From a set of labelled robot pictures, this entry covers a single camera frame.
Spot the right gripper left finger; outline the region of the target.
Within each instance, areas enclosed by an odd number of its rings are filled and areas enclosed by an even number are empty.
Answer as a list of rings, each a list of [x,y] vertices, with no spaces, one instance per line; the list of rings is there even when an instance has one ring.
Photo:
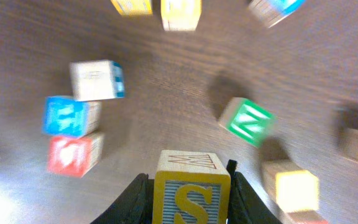
[[[139,174],[91,224],[151,224],[154,180]]]

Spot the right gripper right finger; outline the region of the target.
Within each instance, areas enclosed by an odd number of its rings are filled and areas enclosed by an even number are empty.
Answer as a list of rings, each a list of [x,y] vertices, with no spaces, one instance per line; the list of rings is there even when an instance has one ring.
[[[228,160],[226,170],[231,176],[231,190],[227,224],[282,224],[236,168],[237,161]]]

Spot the yellow S letter block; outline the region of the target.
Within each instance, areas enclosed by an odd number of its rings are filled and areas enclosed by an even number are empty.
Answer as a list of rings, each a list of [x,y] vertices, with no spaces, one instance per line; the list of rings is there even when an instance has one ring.
[[[152,223],[227,222],[231,176],[215,153],[162,150]]]

